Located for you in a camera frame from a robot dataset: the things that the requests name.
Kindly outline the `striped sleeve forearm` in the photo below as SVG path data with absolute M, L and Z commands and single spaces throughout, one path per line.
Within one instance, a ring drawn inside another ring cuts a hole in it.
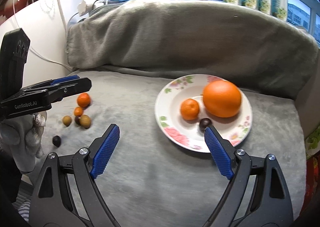
M 31 205 L 31 197 L 33 194 L 33 185 L 21 181 L 18 188 L 16 201 L 12 204 L 20 216 L 29 223 L 29 212 Z

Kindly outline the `left hand in white glove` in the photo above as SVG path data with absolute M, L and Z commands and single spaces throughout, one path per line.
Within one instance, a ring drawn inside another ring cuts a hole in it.
M 22 174 L 32 172 L 44 152 L 41 139 L 47 113 L 40 112 L 1 121 L 1 151 L 14 159 Z

